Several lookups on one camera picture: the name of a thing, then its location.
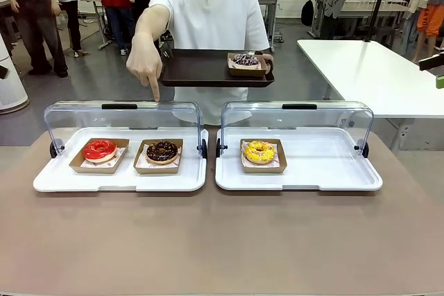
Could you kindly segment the person's right hand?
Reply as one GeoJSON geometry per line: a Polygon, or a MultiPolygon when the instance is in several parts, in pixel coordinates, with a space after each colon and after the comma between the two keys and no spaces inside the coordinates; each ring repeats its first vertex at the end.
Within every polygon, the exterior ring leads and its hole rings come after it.
{"type": "Polygon", "coordinates": [[[150,33],[143,31],[135,33],[126,67],[144,87],[151,88],[154,101],[159,102],[158,80],[162,70],[162,61],[150,33]]]}

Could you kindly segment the person's left hand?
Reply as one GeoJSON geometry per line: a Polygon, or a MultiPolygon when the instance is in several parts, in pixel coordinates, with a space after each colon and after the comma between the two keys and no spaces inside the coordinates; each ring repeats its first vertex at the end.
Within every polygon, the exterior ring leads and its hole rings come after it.
{"type": "Polygon", "coordinates": [[[256,51],[255,55],[256,56],[261,56],[264,59],[265,64],[266,64],[266,72],[267,73],[273,70],[273,66],[274,66],[273,61],[274,61],[274,59],[273,59],[273,56],[271,54],[263,53],[262,51],[256,51]]]}

